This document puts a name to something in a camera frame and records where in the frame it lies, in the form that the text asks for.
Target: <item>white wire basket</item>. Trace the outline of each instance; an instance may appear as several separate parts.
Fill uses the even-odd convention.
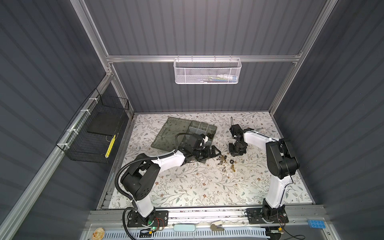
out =
[[[236,84],[241,61],[239,58],[175,58],[177,84]]]

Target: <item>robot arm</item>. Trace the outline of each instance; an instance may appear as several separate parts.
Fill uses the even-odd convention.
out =
[[[277,220],[277,214],[284,215],[284,192],[288,184],[293,183],[292,175],[300,167],[295,158],[291,142],[262,135],[254,129],[241,129],[240,125],[230,128],[235,143],[229,144],[232,156],[241,156],[247,152],[249,144],[266,152],[268,170],[272,174],[268,194],[263,200],[262,216],[266,222]]]
[[[160,172],[182,166],[191,160],[201,162],[221,154],[215,146],[211,146],[211,148],[205,146],[208,137],[204,134],[187,135],[190,135],[188,141],[177,150],[159,156],[147,156],[141,153],[116,174],[116,189],[131,200],[135,211],[139,213],[145,223],[152,222],[154,218],[155,210],[148,194]],[[126,192],[120,188],[118,182],[125,169],[127,170],[121,176],[120,182]]]

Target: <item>aluminum rail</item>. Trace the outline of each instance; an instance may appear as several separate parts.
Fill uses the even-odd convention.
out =
[[[297,63],[300,60],[299,55],[244,55],[244,56],[124,56],[124,55],[108,55],[106,57],[109,63],[164,63],[173,62],[175,59],[180,61],[231,61],[233,59],[241,59],[241,62],[248,63],[264,63],[264,62],[291,62]]]
[[[96,25],[92,19],[91,13],[89,12],[87,5],[85,4],[85,0],[70,0],[70,1],[77,16],[80,19],[81,24],[83,25],[83,28],[85,29],[85,32],[88,35],[89,40],[92,43],[93,48],[95,49],[95,52],[97,53],[97,56],[100,59],[101,64],[103,65],[105,72],[107,73],[109,71],[112,71],[112,73],[115,76],[115,78],[112,80],[112,86],[115,89],[117,96],[119,98],[126,98],[129,100],[128,95],[126,94],[124,87],[122,86],[122,83],[120,81],[119,76],[117,75],[115,68],[106,59],[106,56],[108,55],[108,51],[96,28]],[[131,101],[129,101],[129,109],[130,109],[131,116],[133,116],[134,110],[131,105]]]
[[[100,93],[103,93],[107,89],[113,77],[114,76],[111,73],[107,73],[105,75],[99,86],[97,86],[97,91],[95,90],[92,93],[92,95],[89,97],[88,101],[85,103],[82,109],[85,110],[89,108],[91,103],[94,101],[91,98],[96,98],[99,94],[98,91]],[[70,129],[75,128],[83,114],[85,114],[85,111],[79,112],[79,114],[71,123]],[[70,132],[67,131],[64,136],[60,139],[59,143],[65,143],[69,135]],[[9,212],[7,217],[4,219],[3,223],[0,225],[0,240],[11,240],[14,237],[20,225],[23,223],[25,217],[35,204],[37,198],[40,196],[44,187],[51,179],[51,176],[55,172],[56,168],[59,166],[64,155],[64,152],[58,146],[55,146],[51,154],[45,160],[44,164],[36,173],[35,177],[29,183],[26,190],[23,192],[19,200],[17,200],[12,210]]]
[[[273,100],[271,107],[269,108],[269,112],[271,113],[271,115],[275,114],[286,92],[288,91],[288,88],[291,86],[293,79],[295,78],[301,66],[303,65],[305,58],[308,56],[309,51],[311,50],[314,42],[316,41],[316,38],[319,36],[321,29],[324,27],[325,22],[327,21],[337,2],[338,0],[327,0],[327,2],[324,4],[324,7],[320,12],[319,17],[317,18],[311,32],[308,35],[308,38],[304,42],[303,48],[301,49],[300,60],[291,67],[283,84],[277,92],[277,95]]]
[[[197,228],[210,227],[211,223],[217,220],[223,220],[223,228],[226,227],[271,227],[279,226],[277,223],[261,223],[250,225],[244,211],[247,208],[261,208],[261,206],[230,206],[230,207],[177,207],[177,208],[157,208],[158,210],[167,210],[168,226],[166,229],[172,229],[177,223],[192,223]],[[326,228],[322,231],[327,240],[340,240],[330,218],[323,205],[286,205],[286,213],[290,220],[287,225],[308,225],[308,220],[322,220]],[[103,227],[105,230],[122,230],[121,217],[123,210],[103,210],[91,211],[88,220],[83,229],[80,240],[87,240],[92,237],[95,229]]]

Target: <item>black wire basket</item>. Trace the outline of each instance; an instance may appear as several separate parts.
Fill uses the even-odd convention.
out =
[[[74,161],[108,163],[109,158],[114,160],[129,120],[128,99],[98,95],[87,110],[81,111],[78,123],[72,129],[68,129],[68,125],[59,138],[69,131],[66,142],[56,145]]]

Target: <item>black bracket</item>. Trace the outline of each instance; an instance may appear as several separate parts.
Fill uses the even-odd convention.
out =
[[[264,219],[261,207],[246,209],[245,215],[247,216],[249,224],[264,224],[264,223],[277,223],[277,224],[279,224],[277,217],[273,218],[273,219]],[[279,219],[280,219],[280,223],[288,223],[289,222],[288,216],[285,213],[285,210],[283,210],[283,212],[279,213]]]
[[[155,211],[155,217],[151,227],[157,227],[157,224],[159,224],[159,227],[166,227],[168,225],[168,211]],[[139,213],[130,211],[128,214],[127,227],[146,227],[146,223],[141,219]]]

